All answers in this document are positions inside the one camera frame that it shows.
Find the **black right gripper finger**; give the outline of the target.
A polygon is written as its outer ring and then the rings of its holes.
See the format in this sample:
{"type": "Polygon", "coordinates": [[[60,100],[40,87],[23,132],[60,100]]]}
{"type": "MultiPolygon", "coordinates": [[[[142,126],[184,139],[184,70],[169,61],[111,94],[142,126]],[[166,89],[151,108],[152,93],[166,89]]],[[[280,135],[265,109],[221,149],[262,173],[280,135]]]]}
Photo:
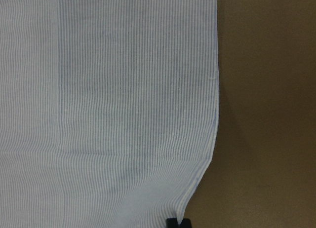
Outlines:
{"type": "Polygon", "coordinates": [[[190,219],[183,219],[180,223],[176,218],[166,219],[166,228],[192,228],[190,219]]]}

